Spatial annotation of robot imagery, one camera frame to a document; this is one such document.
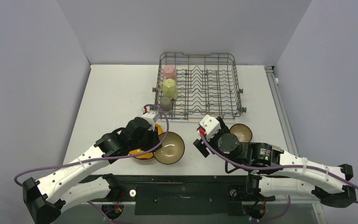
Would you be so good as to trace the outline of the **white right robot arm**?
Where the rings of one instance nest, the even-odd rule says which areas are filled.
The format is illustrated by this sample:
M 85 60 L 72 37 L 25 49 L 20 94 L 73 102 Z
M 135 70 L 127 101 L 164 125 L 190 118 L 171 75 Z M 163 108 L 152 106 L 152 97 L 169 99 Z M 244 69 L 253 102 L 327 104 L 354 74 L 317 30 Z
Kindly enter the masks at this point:
M 351 165 L 326 166 L 268 143 L 241 141 L 221 117 L 206 115 L 197 131 L 200 138 L 193 144 L 204 157 L 215 154 L 247 172 L 244 193 L 250 199 L 300 196 L 333 208 L 346 208 L 357 199 L 349 184 Z

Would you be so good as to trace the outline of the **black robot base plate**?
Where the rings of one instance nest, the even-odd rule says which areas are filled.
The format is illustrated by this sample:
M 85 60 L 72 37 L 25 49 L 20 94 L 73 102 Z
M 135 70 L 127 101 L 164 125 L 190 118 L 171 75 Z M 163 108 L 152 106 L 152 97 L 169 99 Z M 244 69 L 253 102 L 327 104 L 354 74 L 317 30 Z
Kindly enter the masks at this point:
M 95 203 L 135 206 L 135 215 L 240 216 L 275 200 L 250 194 L 245 175 L 107 175 L 114 191 Z

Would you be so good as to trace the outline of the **small grey-green cup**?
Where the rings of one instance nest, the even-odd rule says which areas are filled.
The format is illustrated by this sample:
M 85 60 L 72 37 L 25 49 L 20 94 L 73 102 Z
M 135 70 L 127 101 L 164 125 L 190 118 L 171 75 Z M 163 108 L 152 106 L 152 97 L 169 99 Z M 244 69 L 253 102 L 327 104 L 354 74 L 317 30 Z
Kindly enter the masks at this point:
M 162 97 L 160 100 L 160 107 L 165 112 L 170 111 L 173 108 L 173 99 L 169 97 Z

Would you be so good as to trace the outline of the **pale yellow mug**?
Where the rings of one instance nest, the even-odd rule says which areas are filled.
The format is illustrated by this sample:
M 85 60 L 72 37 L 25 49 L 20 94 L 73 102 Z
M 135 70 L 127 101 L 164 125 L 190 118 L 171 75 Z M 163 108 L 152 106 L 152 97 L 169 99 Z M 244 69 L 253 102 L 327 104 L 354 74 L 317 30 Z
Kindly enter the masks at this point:
M 158 87 L 162 91 L 163 97 L 169 98 L 171 100 L 176 100 L 178 98 L 177 83 L 174 79 L 165 79 L 158 85 Z

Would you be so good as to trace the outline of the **grey wire dish rack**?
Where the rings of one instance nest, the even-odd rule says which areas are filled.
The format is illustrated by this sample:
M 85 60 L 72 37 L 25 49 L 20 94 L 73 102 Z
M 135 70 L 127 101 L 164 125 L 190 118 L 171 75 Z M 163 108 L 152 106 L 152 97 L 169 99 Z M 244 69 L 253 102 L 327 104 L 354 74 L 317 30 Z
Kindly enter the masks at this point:
M 241 102 L 235 57 L 230 53 L 185 54 L 164 52 L 160 55 L 155 104 L 163 98 L 163 69 L 176 70 L 178 97 L 169 110 L 170 119 L 200 119 L 206 114 L 235 119 L 246 113 Z

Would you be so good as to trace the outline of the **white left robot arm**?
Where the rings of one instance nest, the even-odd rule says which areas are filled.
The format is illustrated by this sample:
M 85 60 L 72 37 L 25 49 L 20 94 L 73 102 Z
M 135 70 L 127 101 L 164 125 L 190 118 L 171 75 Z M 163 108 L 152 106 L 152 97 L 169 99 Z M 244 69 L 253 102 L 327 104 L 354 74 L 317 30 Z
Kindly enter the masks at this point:
M 123 189 L 113 177 L 105 174 L 97 179 L 82 181 L 115 161 L 127 157 L 135 149 L 157 149 L 161 145 L 155 123 L 158 115 L 145 113 L 111 133 L 104 134 L 72 165 L 67 165 L 38 180 L 30 177 L 22 184 L 23 201 L 36 224 L 50 224 L 64 211 L 94 199 L 114 201 Z

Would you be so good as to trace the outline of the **pink mug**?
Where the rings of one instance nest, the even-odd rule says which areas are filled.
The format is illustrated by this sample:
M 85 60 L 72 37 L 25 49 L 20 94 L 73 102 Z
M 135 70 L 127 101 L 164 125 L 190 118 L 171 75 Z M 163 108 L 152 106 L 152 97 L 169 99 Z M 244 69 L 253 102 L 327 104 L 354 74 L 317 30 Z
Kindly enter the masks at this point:
M 163 68 L 163 81 L 172 79 L 177 82 L 177 73 L 173 65 L 167 65 Z

